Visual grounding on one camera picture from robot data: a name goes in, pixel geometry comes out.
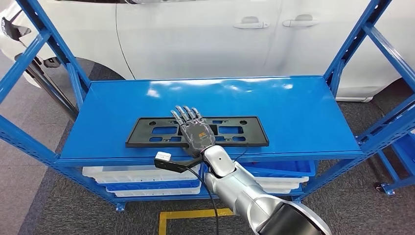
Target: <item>blue plastic bin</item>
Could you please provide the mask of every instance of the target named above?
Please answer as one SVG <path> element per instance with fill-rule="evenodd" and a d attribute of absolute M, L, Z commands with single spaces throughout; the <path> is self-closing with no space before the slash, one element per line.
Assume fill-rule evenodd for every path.
<path fill-rule="evenodd" d="M 260 162 L 240 163 L 255 177 L 291 177 L 300 178 L 316 175 L 316 164 L 314 161 L 282 161 L 282 162 Z"/>

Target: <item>blue shelf upright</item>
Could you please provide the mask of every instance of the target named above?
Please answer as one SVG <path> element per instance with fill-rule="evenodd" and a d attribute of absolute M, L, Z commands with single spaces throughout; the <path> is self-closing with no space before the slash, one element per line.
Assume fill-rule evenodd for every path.
<path fill-rule="evenodd" d="M 116 197 L 78 170 L 80 166 L 151 165 L 158 151 L 171 153 L 177 161 L 189 159 L 180 148 L 125 147 L 138 117 L 168 116 L 176 104 L 195 106 L 204 116 L 258 116 L 270 146 L 249 148 L 238 159 L 241 163 L 340 160 L 319 177 L 312 177 L 305 187 L 293 190 L 289 195 L 294 200 L 301 200 L 415 128 L 415 96 L 357 137 L 335 101 L 343 68 L 366 36 L 415 89 L 415 72 L 374 27 L 391 0 L 370 1 L 322 75 L 127 81 L 90 81 L 39 3 L 17 2 L 39 35 L 0 81 L 0 101 L 47 43 L 69 73 L 79 113 L 61 153 L 47 149 L 3 117 L 0 138 L 114 204 L 119 211 L 128 201 L 208 198 L 205 190 L 195 195 Z M 194 98 L 198 96 L 209 97 L 210 104 L 215 105 Z M 226 148 L 231 158 L 244 150 Z"/>
<path fill-rule="evenodd" d="M 392 144 L 392 149 L 405 167 L 408 176 L 401 179 L 382 151 L 378 152 L 386 169 L 393 179 L 393 183 L 381 183 L 378 190 L 382 190 L 388 196 L 395 195 L 395 189 L 415 185 L 415 134 L 409 132 Z"/>

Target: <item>blue shelf surface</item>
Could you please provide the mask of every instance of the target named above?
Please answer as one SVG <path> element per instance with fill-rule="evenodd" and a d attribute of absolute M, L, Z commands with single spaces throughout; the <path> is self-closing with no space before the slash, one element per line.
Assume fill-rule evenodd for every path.
<path fill-rule="evenodd" d="M 148 165 L 158 151 L 188 160 L 181 148 L 125 147 L 137 118 L 169 117 L 175 105 L 194 106 L 206 117 L 258 116 L 270 146 L 250 147 L 239 162 L 361 154 L 322 76 L 128 80 L 92 82 L 57 163 Z M 226 151 L 236 158 L 245 147 Z"/>

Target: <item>silver robotic arm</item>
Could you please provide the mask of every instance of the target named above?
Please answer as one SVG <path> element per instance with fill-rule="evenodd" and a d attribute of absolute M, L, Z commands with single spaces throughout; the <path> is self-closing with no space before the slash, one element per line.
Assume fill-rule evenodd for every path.
<path fill-rule="evenodd" d="M 205 174 L 208 189 L 248 222 L 257 235 L 331 235 L 329 227 L 301 203 L 267 194 L 252 174 L 232 162 L 218 145 L 207 148 L 203 158 L 210 165 Z"/>
<path fill-rule="evenodd" d="M 197 109 L 186 106 L 185 111 L 180 106 L 176 109 L 180 115 L 173 110 L 171 113 L 189 144 L 187 152 L 193 160 L 183 163 L 156 157 L 156 167 L 184 172 L 202 161 L 207 163 L 210 168 L 205 174 L 205 184 L 209 191 L 241 216 L 257 235 L 332 235 L 308 207 L 267 194 L 252 174 L 215 145 L 215 136 Z"/>

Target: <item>black cord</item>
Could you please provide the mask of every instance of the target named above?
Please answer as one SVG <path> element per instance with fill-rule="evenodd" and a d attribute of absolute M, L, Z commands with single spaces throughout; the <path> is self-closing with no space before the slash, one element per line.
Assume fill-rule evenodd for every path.
<path fill-rule="evenodd" d="M 245 148 L 245 151 L 241 155 L 237 156 L 235 158 L 235 160 L 233 160 L 233 162 L 236 162 L 236 160 L 238 160 L 238 158 L 242 157 L 247 151 L 248 151 L 248 146 Z"/>
<path fill-rule="evenodd" d="M 218 216 L 218 209 L 216 207 L 215 201 L 213 200 L 212 194 L 210 193 L 208 187 L 206 186 L 205 182 L 202 180 L 202 178 L 200 177 L 200 175 L 198 175 L 196 172 L 194 172 L 194 170 L 192 170 L 189 167 L 186 167 L 186 169 L 188 171 L 192 172 L 200 180 L 200 182 L 202 182 L 203 187 L 206 188 L 206 191 L 209 194 L 210 200 L 212 201 L 213 208 L 215 210 L 215 217 L 216 217 L 216 235 L 219 235 L 219 216 Z"/>

